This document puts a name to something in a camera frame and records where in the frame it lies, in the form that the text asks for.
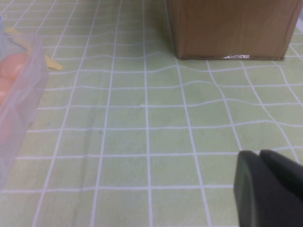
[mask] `black plastic piece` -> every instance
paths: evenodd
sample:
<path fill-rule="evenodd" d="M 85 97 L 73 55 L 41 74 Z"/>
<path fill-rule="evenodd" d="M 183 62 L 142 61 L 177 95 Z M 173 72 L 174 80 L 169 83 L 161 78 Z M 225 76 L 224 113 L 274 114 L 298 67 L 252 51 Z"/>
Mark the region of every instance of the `black plastic piece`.
<path fill-rule="evenodd" d="M 273 151 L 239 153 L 234 194 L 240 227 L 303 227 L 303 201 L 294 190 L 303 175 L 289 161 Z"/>

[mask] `cardboard box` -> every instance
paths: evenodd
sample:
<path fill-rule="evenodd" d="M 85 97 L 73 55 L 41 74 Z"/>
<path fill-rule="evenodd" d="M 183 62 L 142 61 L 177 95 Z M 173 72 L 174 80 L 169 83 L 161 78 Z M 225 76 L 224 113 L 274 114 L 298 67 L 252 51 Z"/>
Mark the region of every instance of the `cardboard box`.
<path fill-rule="evenodd" d="M 303 0 L 166 0 L 176 56 L 282 60 Z"/>

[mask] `table surface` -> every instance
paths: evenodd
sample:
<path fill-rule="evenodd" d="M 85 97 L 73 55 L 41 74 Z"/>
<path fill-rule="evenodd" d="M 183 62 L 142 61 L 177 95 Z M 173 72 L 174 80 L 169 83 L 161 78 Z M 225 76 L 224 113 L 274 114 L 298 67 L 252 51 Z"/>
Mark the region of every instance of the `table surface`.
<path fill-rule="evenodd" d="M 50 70 L 2 227 L 238 225 L 239 150 L 303 162 L 303 34 L 285 61 L 178 61 L 162 0 L 2 0 Z"/>

